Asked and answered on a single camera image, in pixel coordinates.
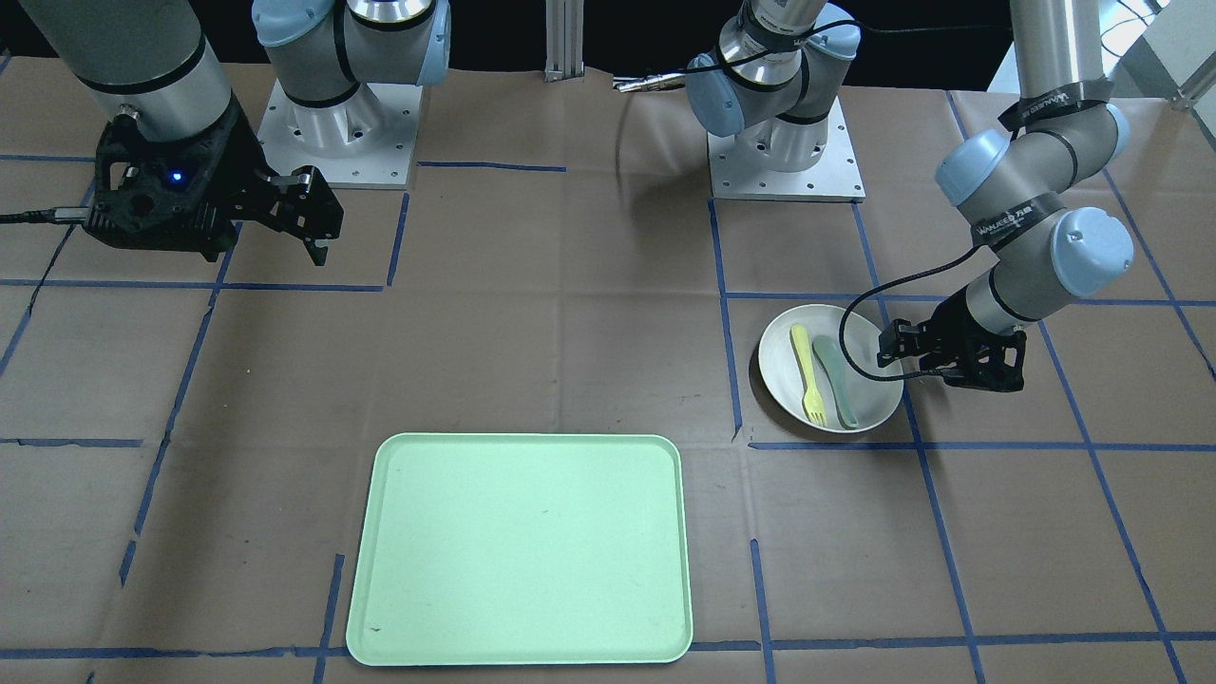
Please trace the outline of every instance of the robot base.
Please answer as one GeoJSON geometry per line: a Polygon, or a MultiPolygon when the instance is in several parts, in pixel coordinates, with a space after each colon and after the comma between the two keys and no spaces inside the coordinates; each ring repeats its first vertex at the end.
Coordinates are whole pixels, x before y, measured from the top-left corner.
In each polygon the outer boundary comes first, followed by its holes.
{"type": "Polygon", "coordinates": [[[326,157],[302,145],[294,135],[288,125],[291,102],[276,80],[258,128],[258,140],[270,166],[275,169],[315,166],[326,180],[332,179],[331,187],[405,190],[422,118],[422,88],[383,83],[368,84],[368,88],[384,107],[385,128],[351,145],[354,153],[350,156],[326,157]]]}
{"type": "Polygon", "coordinates": [[[736,148],[736,138],[709,135],[709,170],[719,200],[856,202],[866,197],[840,101],[828,113],[828,142],[818,163],[795,173],[762,168],[755,155],[736,148]]]}

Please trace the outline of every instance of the black background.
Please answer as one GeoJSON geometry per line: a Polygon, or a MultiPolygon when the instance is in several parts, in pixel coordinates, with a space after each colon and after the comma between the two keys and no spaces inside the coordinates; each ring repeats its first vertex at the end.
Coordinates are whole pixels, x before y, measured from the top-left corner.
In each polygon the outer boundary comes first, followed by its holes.
{"type": "MultiPolygon", "coordinates": [[[[586,65],[619,75],[679,68],[713,47],[722,23],[738,12],[739,4],[586,0],[586,65]]],[[[191,0],[191,5],[221,61],[266,61],[249,18],[252,0],[191,0]]],[[[451,0],[451,5],[454,68],[544,68],[545,0],[451,0]]],[[[845,80],[849,85],[985,90],[1012,41],[1006,0],[837,0],[837,5],[874,28],[996,27],[863,34],[860,55],[845,80]]],[[[54,55],[17,0],[0,0],[0,41],[15,55],[54,55]]]]}

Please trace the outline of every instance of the light green rectangular tray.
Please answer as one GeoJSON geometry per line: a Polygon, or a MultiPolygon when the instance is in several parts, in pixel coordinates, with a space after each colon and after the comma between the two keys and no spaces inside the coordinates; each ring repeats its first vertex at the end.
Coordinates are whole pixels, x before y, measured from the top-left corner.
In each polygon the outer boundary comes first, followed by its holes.
{"type": "Polygon", "coordinates": [[[407,433],[377,452],[347,623],[359,662],[670,662],[691,644],[671,442],[407,433]]]}

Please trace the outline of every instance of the white plate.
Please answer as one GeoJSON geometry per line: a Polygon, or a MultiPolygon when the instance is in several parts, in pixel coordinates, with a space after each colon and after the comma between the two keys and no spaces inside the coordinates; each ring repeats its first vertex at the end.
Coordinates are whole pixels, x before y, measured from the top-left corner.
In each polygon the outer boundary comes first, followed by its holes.
{"type": "MultiPolygon", "coordinates": [[[[815,383],[827,408],[827,425],[815,425],[807,420],[803,411],[803,394],[806,388],[803,385],[803,375],[798,370],[798,358],[794,355],[794,344],[789,340],[789,329],[795,323],[800,323],[806,326],[806,332],[812,342],[818,335],[827,335],[835,340],[841,316],[844,316],[844,309],[840,307],[805,304],[775,318],[760,338],[760,376],[781,408],[806,425],[827,432],[865,432],[882,425],[899,408],[900,399],[903,397],[902,380],[893,382],[868,380],[857,375],[845,364],[845,394],[849,397],[849,405],[857,417],[857,427],[845,427],[840,424],[828,374],[823,370],[818,357],[815,357],[815,383]]],[[[900,364],[891,364],[884,369],[878,368],[876,360],[878,333],[879,330],[874,324],[854,312],[849,316],[849,325],[844,331],[844,342],[849,347],[849,355],[857,365],[873,375],[899,375],[902,372],[900,364]]]]}

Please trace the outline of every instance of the plastic fork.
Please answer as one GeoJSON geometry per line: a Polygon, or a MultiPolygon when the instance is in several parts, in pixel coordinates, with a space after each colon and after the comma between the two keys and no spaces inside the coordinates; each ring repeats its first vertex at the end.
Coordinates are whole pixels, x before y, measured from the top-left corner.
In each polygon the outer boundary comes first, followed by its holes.
{"type": "Polygon", "coordinates": [[[803,394],[803,410],[806,417],[815,425],[827,425],[823,405],[823,397],[818,387],[815,386],[815,360],[811,357],[811,340],[806,335],[806,327],[795,323],[789,327],[789,338],[794,342],[794,355],[798,357],[798,369],[803,371],[803,380],[806,382],[806,393],[803,394]]]}

